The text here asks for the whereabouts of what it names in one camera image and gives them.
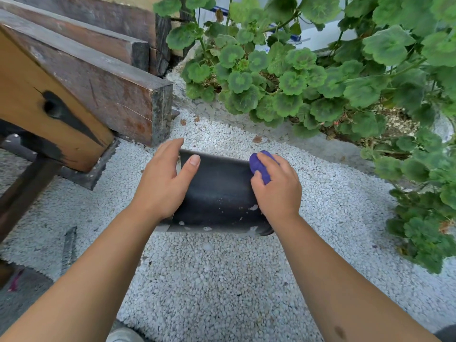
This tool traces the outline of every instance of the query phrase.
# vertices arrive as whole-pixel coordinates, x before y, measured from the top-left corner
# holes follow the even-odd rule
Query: person's left arm
[[[177,210],[197,172],[200,158],[193,155],[176,174],[183,142],[174,139],[157,149],[130,205],[0,342],[106,340],[151,233]]]

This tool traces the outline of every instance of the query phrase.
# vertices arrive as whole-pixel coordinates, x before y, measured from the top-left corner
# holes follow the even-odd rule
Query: geranium plant
[[[456,117],[456,0],[230,0],[226,20],[201,28],[198,8],[215,0],[163,0],[160,16],[185,11],[194,22],[173,29],[166,42],[181,50],[198,41],[181,76],[192,99],[218,98],[232,114],[312,137],[320,131],[362,144],[380,178],[395,185],[397,217],[387,229],[402,238],[400,253],[432,273],[456,255],[449,232],[456,219],[455,137],[432,131],[438,113]],[[343,11],[340,36],[323,55],[289,43],[299,19],[322,30]],[[342,40],[345,31],[357,37]],[[267,45],[266,53],[259,46]],[[400,109],[418,127],[385,136],[385,109]],[[415,190],[404,190],[408,179]]]

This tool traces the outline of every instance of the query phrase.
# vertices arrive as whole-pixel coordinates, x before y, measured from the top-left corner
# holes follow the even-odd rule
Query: forearm
[[[438,341],[302,218],[281,224],[275,231],[325,341]]]
[[[158,221],[121,212],[0,342],[105,341]]]

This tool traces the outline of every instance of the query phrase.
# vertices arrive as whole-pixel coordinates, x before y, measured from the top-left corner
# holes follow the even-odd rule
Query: hand
[[[278,155],[272,156],[280,166],[267,155],[258,153],[271,181],[265,185],[261,173],[256,171],[251,183],[261,212],[275,229],[284,221],[300,218],[302,188],[298,174],[288,161]]]
[[[159,146],[145,167],[130,203],[130,208],[143,216],[145,214],[150,223],[158,223],[176,212],[198,170],[201,158],[192,155],[177,174],[176,165],[182,144],[184,139],[179,138]]]

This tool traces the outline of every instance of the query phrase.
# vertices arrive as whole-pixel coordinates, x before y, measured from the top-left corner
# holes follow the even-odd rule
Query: purple sponge
[[[270,158],[272,158],[274,161],[276,161],[274,159],[274,157],[272,157],[272,155],[269,152],[267,152],[266,150],[262,150],[261,152],[263,154],[265,154],[266,156],[269,156]],[[270,183],[271,176],[269,175],[268,171],[266,170],[266,167],[264,166],[264,164],[261,163],[260,160],[258,159],[257,154],[255,153],[255,154],[251,155],[250,159],[248,161],[250,163],[250,170],[252,171],[252,173],[255,174],[256,171],[259,171],[261,173],[261,177],[263,178],[263,183],[265,185]]]

